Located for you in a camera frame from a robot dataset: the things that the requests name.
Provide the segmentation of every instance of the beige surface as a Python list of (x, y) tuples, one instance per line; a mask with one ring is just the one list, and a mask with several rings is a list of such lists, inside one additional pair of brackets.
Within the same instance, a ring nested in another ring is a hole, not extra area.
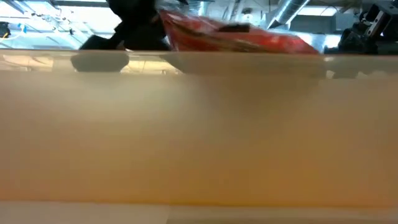
[(0, 202), (5, 224), (393, 224), (397, 210)]
[(396, 206), (396, 79), (320, 81), (304, 59), (294, 75), (3, 72), (0, 200)]

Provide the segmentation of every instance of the metal pipe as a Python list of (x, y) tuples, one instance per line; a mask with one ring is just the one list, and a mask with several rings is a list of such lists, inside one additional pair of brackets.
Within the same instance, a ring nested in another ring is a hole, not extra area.
[(281, 0), (268, 29), (290, 23), (310, 0)]
[(23, 1), (14, 1), (14, 2), (30, 12), (35, 12), (28, 4), (26, 4), (26, 2)]
[[(29, 26), (30, 28), (32, 28), (33, 30), (36, 30), (36, 32), (38, 32), (38, 33), (40, 33), (40, 34), (42, 34), (42, 32), (41, 31), (39, 31), (38, 29), (36, 29), (35, 27), (33, 27), (32, 25), (29, 25), (29, 24), (26, 24), (27, 26)], [(52, 41), (54, 41), (56, 44), (60, 44), (58, 41), (56, 41), (54, 38), (51, 38), (51, 37), (49, 37), (49, 36), (46, 36), (46, 38), (48, 38), (49, 40), (52, 40)]]
[(241, 7), (241, 2), (242, 0), (235, 0), (232, 11), (231, 11), (231, 17), (229, 18), (230, 21), (235, 21), (236, 17), (238, 16), (238, 11), (239, 8)]
[(11, 6), (13, 9), (17, 10), (18, 12), (20, 12), (22, 15), (24, 15), (25, 12), (26, 12), (26, 10), (23, 9), (20, 5), (18, 5), (15, 1), (3, 0), (3, 2), (5, 2), (7, 5)]
[(0, 45), (2, 45), (3, 47), (5, 47), (5, 48), (8, 48), (8, 49), (12, 49), (13, 47), (11, 47), (10, 45), (7, 45), (7, 44), (5, 44), (5, 43), (0, 43)]

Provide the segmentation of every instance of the red package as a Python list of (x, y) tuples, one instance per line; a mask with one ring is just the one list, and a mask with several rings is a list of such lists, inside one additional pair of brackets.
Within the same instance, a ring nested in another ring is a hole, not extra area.
[(294, 35), (276, 34), (252, 26), (246, 31), (225, 31), (225, 27), (233, 25), (175, 11), (160, 10), (159, 13), (170, 44), (176, 51), (318, 54), (317, 50)]

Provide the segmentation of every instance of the ceiling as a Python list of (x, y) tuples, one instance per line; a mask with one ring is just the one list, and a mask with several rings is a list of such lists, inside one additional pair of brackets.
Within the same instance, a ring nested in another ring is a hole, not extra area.
[[(251, 7), (252, 16), (237, 14), (231, 19), (231, 8), (236, 2), (189, 0), (193, 13), (218, 20), (250, 22), (255, 26), (262, 26), (265, 15), (277, 7), (276, 0), (242, 0), (239, 10)], [(313, 0), (299, 15), (331, 17), (336, 9), (343, 7), (341, 3), (339, 0)], [(9, 22), (12, 34), (10, 38), (0, 40), (0, 48), (73, 50), (93, 34), (111, 37), (121, 21), (107, 7), (105, 0), (3, 0), (0, 2), (0, 22)]]

